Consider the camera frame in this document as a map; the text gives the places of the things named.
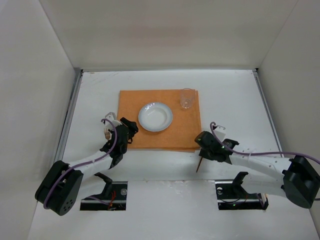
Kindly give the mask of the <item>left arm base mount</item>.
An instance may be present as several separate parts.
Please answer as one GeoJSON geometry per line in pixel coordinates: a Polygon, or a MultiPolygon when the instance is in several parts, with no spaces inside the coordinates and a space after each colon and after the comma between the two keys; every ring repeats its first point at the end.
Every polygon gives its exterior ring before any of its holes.
{"type": "Polygon", "coordinates": [[[113,181],[98,172],[82,187],[89,190],[89,196],[80,201],[80,211],[125,211],[127,208],[127,181],[113,181]]]}

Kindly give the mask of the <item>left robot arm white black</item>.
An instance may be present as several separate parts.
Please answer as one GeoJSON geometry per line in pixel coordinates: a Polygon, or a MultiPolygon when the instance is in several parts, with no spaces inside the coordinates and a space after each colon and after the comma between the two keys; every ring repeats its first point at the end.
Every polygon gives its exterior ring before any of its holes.
{"type": "Polygon", "coordinates": [[[44,209],[59,216],[70,211],[77,198],[96,200],[114,210],[113,202],[120,192],[103,171],[114,168],[138,133],[137,123],[124,117],[116,120],[112,113],[101,120],[106,143],[95,154],[66,163],[55,162],[35,192],[35,199],[44,209]]]}

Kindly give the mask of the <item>orange cloth placemat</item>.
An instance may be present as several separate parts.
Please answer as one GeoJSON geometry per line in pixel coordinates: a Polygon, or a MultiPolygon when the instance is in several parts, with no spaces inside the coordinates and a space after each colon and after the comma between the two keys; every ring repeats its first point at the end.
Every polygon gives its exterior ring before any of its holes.
{"type": "Polygon", "coordinates": [[[199,107],[199,92],[191,108],[184,109],[180,104],[180,89],[161,90],[121,90],[117,118],[122,117],[136,122],[138,133],[133,137],[130,149],[162,149],[179,152],[194,152],[199,149],[196,136],[202,132],[199,107]],[[167,105],[173,113],[173,121],[168,128],[160,132],[145,130],[138,121],[139,111],[148,103],[159,102],[167,105]]]}

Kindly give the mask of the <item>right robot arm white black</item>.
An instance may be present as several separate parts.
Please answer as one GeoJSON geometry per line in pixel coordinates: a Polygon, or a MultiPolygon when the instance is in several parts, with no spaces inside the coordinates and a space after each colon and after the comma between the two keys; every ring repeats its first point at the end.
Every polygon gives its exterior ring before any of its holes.
{"type": "Polygon", "coordinates": [[[304,209],[312,207],[320,189],[320,176],[306,157],[297,153],[292,158],[279,153],[261,155],[235,140],[219,140],[208,131],[201,132],[194,141],[204,159],[259,172],[254,175],[241,171],[236,175],[231,183],[236,199],[242,195],[269,194],[287,198],[304,209]]]}

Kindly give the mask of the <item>white round plate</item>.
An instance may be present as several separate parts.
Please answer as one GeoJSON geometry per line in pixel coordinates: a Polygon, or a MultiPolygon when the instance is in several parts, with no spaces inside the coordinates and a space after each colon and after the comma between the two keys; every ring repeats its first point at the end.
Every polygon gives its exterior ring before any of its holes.
{"type": "Polygon", "coordinates": [[[161,102],[147,103],[138,114],[139,124],[149,132],[161,132],[167,129],[172,121],[172,110],[161,102]]]}

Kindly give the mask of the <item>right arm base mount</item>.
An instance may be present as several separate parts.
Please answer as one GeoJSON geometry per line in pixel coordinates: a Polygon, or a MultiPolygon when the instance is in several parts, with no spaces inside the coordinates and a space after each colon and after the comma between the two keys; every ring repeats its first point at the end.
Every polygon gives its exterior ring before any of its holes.
{"type": "Polygon", "coordinates": [[[242,187],[248,172],[240,172],[234,179],[215,181],[217,205],[220,211],[262,210],[269,206],[268,197],[261,193],[248,193],[242,187]]]}

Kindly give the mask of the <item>clear drinking glass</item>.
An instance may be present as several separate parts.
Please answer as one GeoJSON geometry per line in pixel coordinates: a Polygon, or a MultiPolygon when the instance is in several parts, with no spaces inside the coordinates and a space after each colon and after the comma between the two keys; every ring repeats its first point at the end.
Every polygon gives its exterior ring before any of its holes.
{"type": "Polygon", "coordinates": [[[183,88],[180,90],[180,105],[184,109],[189,109],[193,106],[196,97],[196,90],[191,88],[183,88]]]}

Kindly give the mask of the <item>copper spoon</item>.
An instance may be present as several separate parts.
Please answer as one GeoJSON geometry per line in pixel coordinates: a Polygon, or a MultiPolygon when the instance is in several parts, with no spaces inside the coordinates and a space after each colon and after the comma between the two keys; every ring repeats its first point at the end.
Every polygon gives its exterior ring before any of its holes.
{"type": "Polygon", "coordinates": [[[198,165],[197,165],[196,173],[199,171],[199,168],[200,168],[200,166],[201,166],[201,163],[202,163],[202,159],[200,159],[200,161],[199,161],[199,163],[198,163],[198,165]]]}

